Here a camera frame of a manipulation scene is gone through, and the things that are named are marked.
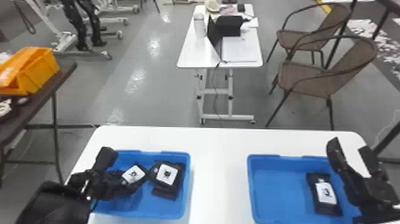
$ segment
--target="white cup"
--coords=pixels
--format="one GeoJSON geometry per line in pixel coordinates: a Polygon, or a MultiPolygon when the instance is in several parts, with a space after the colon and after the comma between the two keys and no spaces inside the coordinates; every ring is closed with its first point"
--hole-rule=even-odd
{"type": "Polygon", "coordinates": [[[205,37],[205,23],[204,23],[204,14],[196,13],[193,15],[193,23],[195,25],[195,33],[197,38],[205,37]]]}

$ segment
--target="chair leg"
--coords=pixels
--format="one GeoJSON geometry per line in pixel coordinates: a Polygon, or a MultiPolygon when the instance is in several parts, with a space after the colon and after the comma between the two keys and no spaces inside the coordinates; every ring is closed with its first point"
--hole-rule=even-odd
{"type": "Polygon", "coordinates": [[[314,51],[311,51],[311,63],[315,64],[315,55],[314,55],[314,51]]]}
{"type": "Polygon", "coordinates": [[[274,80],[272,81],[272,88],[269,93],[270,95],[272,94],[272,91],[274,91],[276,85],[278,84],[278,75],[279,75],[279,73],[276,73],[276,76],[275,76],[274,80]]]}
{"type": "Polygon", "coordinates": [[[282,107],[283,103],[286,101],[286,99],[288,98],[288,96],[291,92],[292,92],[292,90],[285,91],[285,95],[283,96],[283,99],[279,103],[278,107],[275,109],[274,113],[272,114],[272,116],[270,117],[268,122],[265,124],[265,127],[268,127],[270,125],[272,120],[275,118],[275,115],[278,113],[279,109],[282,107]]]}
{"type": "Polygon", "coordinates": [[[157,0],[153,0],[154,5],[155,5],[155,9],[157,10],[158,13],[160,13],[160,8],[158,7],[158,3],[157,0]]]}
{"type": "Polygon", "coordinates": [[[270,61],[270,58],[271,58],[271,56],[272,56],[272,53],[273,53],[274,50],[275,50],[275,47],[276,47],[277,43],[278,43],[278,39],[276,39],[276,41],[275,41],[275,43],[274,43],[274,46],[272,46],[270,55],[268,55],[267,61],[266,61],[265,63],[268,63],[268,62],[270,61]]]}
{"type": "Polygon", "coordinates": [[[326,100],[326,105],[329,108],[330,130],[334,130],[335,125],[333,124],[333,107],[332,107],[332,99],[331,98],[326,100]]]}
{"type": "Polygon", "coordinates": [[[325,68],[325,64],[324,64],[324,52],[322,50],[318,51],[320,53],[320,57],[321,57],[321,67],[325,68]]]}

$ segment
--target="laptop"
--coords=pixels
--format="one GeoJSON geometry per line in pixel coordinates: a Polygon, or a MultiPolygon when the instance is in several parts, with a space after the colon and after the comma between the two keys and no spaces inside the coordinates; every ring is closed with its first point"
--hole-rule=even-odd
{"type": "Polygon", "coordinates": [[[241,36],[222,36],[211,16],[208,17],[207,37],[221,61],[227,63],[257,61],[255,55],[250,51],[249,45],[251,43],[241,36]]]}

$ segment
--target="white label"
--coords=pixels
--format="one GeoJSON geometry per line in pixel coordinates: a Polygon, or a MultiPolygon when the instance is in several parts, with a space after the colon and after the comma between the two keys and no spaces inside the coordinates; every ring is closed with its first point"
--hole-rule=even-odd
{"type": "Polygon", "coordinates": [[[133,166],[124,174],[122,174],[122,178],[128,181],[128,183],[135,183],[141,180],[145,175],[145,172],[141,168],[138,166],[133,166]]]}
{"type": "Polygon", "coordinates": [[[330,183],[319,182],[316,183],[318,200],[322,203],[337,204],[336,195],[330,183]]]}
{"type": "Polygon", "coordinates": [[[156,179],[168,185],[172,185],[175,181],[178,170],[168,165],[162,164],[158,169],[156,179]]]}

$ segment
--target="black cable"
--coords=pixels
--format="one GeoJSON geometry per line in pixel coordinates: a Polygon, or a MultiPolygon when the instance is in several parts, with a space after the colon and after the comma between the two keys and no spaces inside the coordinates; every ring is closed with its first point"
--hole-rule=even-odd
{"type": "Polygon", "coordinates": [[[28,17],[26,17],[25,13],[22,12],[22,9],[21,9],[21,7],[18,5],[18,3],[17,3],[15,0],[13,0],[12,2],[14,3],[15,8],[17,9],[18,13],[20,14],[20,17],[21,17],[21,19],[22,19],[22,22],[23,22],[24,25],[25,25],[26,30],[27,30],[30,34],[34,35],[34,34],[36,33],[36,28],[35,28],[35,26],[34,26],[34,25],[32,24],[32,22],[28,19],[28,17]]]}
{"type": "Polygon", "coordinates": [[[96,202],[95,202],[95,205],[92,207],[92,209],[90,210],[90,212],[93,212],[93,211],[96,209],[96,207],[97,207],[98,204],[99,204],[99,200],[97,199],[96,202]]]}
{"type": "Polygon", "coordinates": [[[215,80],[215,71],[216,71],[216,69],[220,66],[220,63],[221,63],[221,62],[222,62],[222,61],[218,62],[218,64],[216,65],[216,67],[215,67],[214,70],[212,71],[212,76],[211,76],[212,88],[213,88],[214,91],[215,91],[215,97],[214,97],[214,103],[213,103],[213,105],[212,105],[212,109],[214,110],[214,113],[218,116],[218,122],[219,122],[219,124],[220,124],[220,127],[222,127],[222,123],[221,123],[221,117],[220,117],[220,115],[218,114],[218,111],[217,111],[218,91],[217,91],[217,88],[215,88],[214,80],[215,80]]]}

